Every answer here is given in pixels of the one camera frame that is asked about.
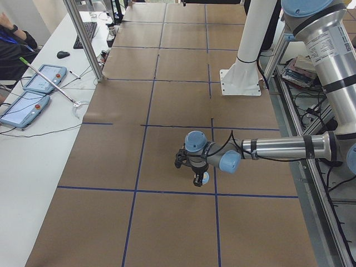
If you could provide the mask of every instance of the computer mouse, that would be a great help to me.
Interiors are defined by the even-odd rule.
[[[57,57],[58,58],[64,58],[64,57],[68,57],[70,54],[69,54],[69,52],[67,52],[67,51],[59,51],[58,53],[57,53]]]

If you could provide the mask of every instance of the keyboard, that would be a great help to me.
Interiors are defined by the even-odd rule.
[[[87,32],[87,35],[88,35],[90,41],[94,38],[96,26],[97,26],[97,24],[94,21],[84,22],[84,28],[85,28],[85,31]],[[83,44],[79,40],[79,36],[77,36],[77,39],[74,43],[73,48],[74,49],[83,49]]]

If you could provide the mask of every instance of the blue lanyard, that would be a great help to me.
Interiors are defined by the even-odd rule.
[[[8,34],[6,34],[3,30],[0,29],[0,39],[8,42],[8,43],[17,43],[17,41],[12,38],[11,36],[9,36]]]

